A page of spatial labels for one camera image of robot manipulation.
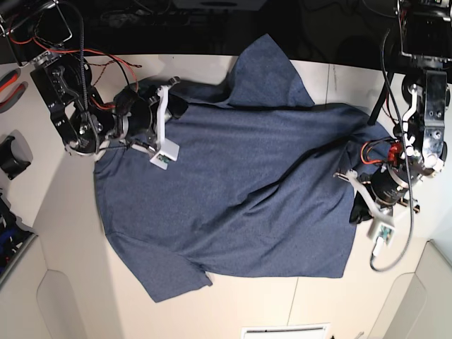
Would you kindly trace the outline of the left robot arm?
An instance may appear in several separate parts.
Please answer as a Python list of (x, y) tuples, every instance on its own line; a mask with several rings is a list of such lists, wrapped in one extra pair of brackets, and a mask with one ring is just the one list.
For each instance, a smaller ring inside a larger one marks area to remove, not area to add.
[(392, 52), (406, 60), (401, 92), (409, 107), (393, 120), (393, 136), (384, 139), (390, 145), (384, 159), (368, 157), (378, 140), (362, 146), (361, 161), (378, 169), (358, 177), (371, 202), (387, 213), (397, 203), (410, 205), (405, 194), (420, 179), (444, 167), (444, 119), (451, 102), (447, 71), (451, 67), (451, 2), (397, 1), (395, 15), (399, 46), (381, 46), (380, 61), (385, 62)]

